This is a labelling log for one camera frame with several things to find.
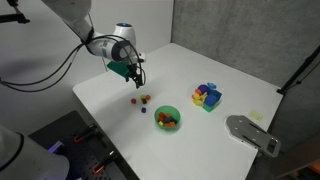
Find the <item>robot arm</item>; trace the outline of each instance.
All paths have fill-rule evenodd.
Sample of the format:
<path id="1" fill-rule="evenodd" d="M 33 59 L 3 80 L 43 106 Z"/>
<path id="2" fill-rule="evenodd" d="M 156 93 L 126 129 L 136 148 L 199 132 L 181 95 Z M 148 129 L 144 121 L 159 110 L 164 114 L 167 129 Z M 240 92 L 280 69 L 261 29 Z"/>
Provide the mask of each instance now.
<path id="1" fill-rule="evenodd" d="M 53 12 L 73 30 L 81 39 L 88 51 L 100 57 L 108 58 L 115 62 L 108 66 L 117 72 L 118 66 L 124 64 L 128 68 L 127 74 L 123 75 L 128 81 L 132 78 L 137 88 L 143 85 L 142 75 L 138 74 L 137 63 L 145 61 L 143 53 L 137 53 L 134 49 L 136 46 L 136 37 L 133 27 L 130 24 L 118 23 L 113 36 L 99 38 L 105 35 L 96 32 L 91 25 L 85 20 L 91 9 L 91 0 L 42 0 Z"/>

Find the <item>green bowl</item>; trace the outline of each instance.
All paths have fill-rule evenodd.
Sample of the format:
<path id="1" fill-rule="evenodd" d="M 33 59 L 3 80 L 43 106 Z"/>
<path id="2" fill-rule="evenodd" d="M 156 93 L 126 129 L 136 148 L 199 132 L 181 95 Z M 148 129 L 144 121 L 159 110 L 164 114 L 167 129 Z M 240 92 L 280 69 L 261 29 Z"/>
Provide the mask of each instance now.
<path id="1" fill-rule="evenodd" d="M 161 126 L 158 123 L 158 118 L 159 118 L 159 113 L 163 112 L 163 113 L 169 113 L 173 119 L 175 119 L 177 121 L 177 124 L 175 126 L 172 127 L 165 127 L 165 126 Z M 175 107 L 172 106 L 161 106 L 159 107 L 156 112 L 154 113 L 154 119 L 156 124 L 161 128 L 161 129 L 166 129 L 166 130 L 171 130 L 171 129 L 176 129 L 179 125 L 180 125 L 180 113 L 178 111 L 178 109 L 176 109 Z"/>

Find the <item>metal bracket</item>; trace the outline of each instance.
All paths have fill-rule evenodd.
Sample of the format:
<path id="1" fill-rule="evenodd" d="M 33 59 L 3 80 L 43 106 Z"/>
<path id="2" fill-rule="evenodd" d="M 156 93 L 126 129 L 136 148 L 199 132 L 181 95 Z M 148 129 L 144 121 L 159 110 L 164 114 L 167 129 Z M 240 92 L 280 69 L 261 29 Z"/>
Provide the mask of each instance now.
<path id="1" fill-rule="evenodd" d="M 277 157 L 280 151 L 280 141 L 261 129 L 245 116 L 229 116 L 226 120 L 230 134 L 242 142 L 252 145 L 264 154 Z"/>

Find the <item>white table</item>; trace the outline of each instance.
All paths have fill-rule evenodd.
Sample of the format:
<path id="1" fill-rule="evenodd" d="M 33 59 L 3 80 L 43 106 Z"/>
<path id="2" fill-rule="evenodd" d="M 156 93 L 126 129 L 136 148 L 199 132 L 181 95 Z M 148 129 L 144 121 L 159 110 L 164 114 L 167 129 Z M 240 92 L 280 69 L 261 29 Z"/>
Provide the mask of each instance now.
<path id="1" fill-rule="evenodd" d="M 147 55 L 143 68 L 147 84 L 136 90 L 119 75 L 108 72 L 74 87 L 76 96 L 109 136 L 140 179 L 245 179 L 257 150 L 232 138 L 225 126 L 229 115 L 256 110 L 267 130 L 282 95 L 278 87 L 206 58 L 176 44 Z M 208 113 L 192 103 L 198 85 L 213 82 L 222 102 Z M 152 99 L 130 103 L 141 94 Z M 172 105 L 181 113 L 181 128 L 168 133 L 154 121 L 155 110 Z"/>

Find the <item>white wall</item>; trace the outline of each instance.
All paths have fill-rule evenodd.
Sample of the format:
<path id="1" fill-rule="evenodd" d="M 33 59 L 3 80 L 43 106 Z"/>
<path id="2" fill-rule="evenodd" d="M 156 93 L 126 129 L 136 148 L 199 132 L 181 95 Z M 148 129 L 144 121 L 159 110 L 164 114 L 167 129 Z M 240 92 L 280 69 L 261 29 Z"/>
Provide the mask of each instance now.
<path id="1" fill-rule="evenodd" d="M 80 41 L 40 0 L 19 3 L 31 23 L 0 24 L 0 77 L 32 82 L 53 72 Z M 111 34 L 118 22 L 132 24 L 138 51 L 148 53 L 170 42 L 172 11 L 173 0 L 93 0 L 91 16 L 95 29 L 105 34 Z M 1 1 L 0 14 L 11 12 Z M 28 134 L 79 110 L 72 87 L 104 72 L 101 58 L 83 48 L 67 76 L 49 90 L 29 94 L 0 86 L 0 123 Z"/>

